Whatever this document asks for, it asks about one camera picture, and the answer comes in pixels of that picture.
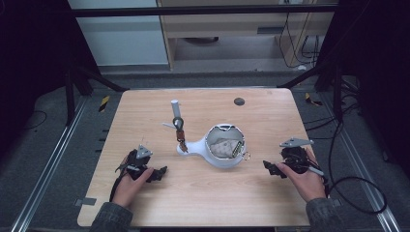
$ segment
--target sleeve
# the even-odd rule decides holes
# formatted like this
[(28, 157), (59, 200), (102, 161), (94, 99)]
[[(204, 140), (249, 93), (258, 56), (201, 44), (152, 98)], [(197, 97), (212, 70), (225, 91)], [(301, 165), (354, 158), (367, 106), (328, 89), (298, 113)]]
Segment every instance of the sleeve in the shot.
[(105, 202), (91, 225), (91, 231), (128, 231), (132, 221), (132, 212), (111, 203)]
[(317, 198), (306, 206), (312, 232), (346, 231), (331, 199)]

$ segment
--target white cabinet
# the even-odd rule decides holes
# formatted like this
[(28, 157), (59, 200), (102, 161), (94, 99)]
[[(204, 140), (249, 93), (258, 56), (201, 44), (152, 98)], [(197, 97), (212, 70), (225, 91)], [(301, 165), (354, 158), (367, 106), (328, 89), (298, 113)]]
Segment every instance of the white cabinet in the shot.
[[(156, 7), (155, 0), (69, 0), (72, 9)], [(78, 24), (100, 68), (166, 65), (160, 18), (79, 17)]]
[[(337, 3), (338, 0), (294, 0), (292, 4)], [(184, 6), (241, 6), (278, 5), (282, 0), (157, 0), (160, 7)], [(326, 35), (333, 13), (281, 13), (281, 14), (200, 14), (164, 15), (161, 17), (170, 67), (173, 66), (175, 45), (179, 38), (276, 36), (284, 60), (297, 64), (295, 54), (308, 35)], [(270, 33), (259, 33), (268, 28)]]

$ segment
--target table top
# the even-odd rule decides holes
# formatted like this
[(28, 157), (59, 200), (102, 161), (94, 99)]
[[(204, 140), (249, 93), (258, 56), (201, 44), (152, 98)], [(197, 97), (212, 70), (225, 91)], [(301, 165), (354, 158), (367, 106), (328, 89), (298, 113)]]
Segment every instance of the table top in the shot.
[[(242, 98), (244, 105), (234, 100)], [(200, 156), (177, 153), (171, 101), (178, 100), (187, 141), (200, 140), (216, 124), (244, 134), (249, 160), (220, 169)], [(123, 158), (142, 144), (154, 154), (148, 163), (167, 166), (161, 181), (146, 183), (136, 196), (132, 226), (295, 226), (308, 225), (306, 203), (288, 178), (271, 176), (263, 160), (282, 161), (279, 147), (290, 137), (308, 139), (288, 89), (129, 90), (118, 105), (78, 224), (90, 226), (108, 201)]]

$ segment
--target finger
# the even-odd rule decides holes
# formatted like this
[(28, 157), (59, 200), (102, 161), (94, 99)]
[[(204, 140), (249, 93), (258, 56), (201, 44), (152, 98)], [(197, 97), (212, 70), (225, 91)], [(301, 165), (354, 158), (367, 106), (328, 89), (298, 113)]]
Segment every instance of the finger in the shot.
[(138, 182), (146, 182), (148, 180), (148, 178), (150, 178), (150, 176), (153, 174), (154, 172), (154, 168), (150, 167), (147, 170), (145, 170), (141, 176), (138, 177), (138, 179), (136, 181)]
[(314, 154), (310, 151), (309, 148), (305, 148), (305, 151), (307, 152), (307, 157), (309, 160), (314, 161), (315, 163), (317, 163), (316, 157), (314, 156)]
[(282, 163), (282, 162), (277, 162), (275, 163), (275, 165), (277, 166), (277, 168), (283, 172), (283, 174), (285, 174), (286, 176), (288, 176), (289, 178), (293, 177), (293, 175), (296, 174), (296, 172), (294, 172), (288, 165)]

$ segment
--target hand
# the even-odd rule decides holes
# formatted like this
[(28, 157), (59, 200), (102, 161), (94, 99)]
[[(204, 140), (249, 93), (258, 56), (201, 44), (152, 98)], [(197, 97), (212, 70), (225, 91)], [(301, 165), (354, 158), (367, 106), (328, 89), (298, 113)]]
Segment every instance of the hand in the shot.
[(112, 203), (115, 203), (124, 208), (129, 208), (136, 194), (139, 192), (148, 178), (150, 178), (153, 171), (154, 168), (148, 168), (136, 180), (133, 180), (130, 174), (127, 173), (121, 179), (120, 184), (118, 184), (118, 187), (115, 190), (114, 197), (112, 198)]
[[(316, 158), (309, 149), (306, 149), (307, 157), (316, 162)], [(293, 183), (302, 198), (309, 202), (315, 198), (326, 198), (325, 187), (322, 178), (312, 171), (303, 174), (294, 172), (284, 163), (275, 163), (278, 169), (283, 172)]]

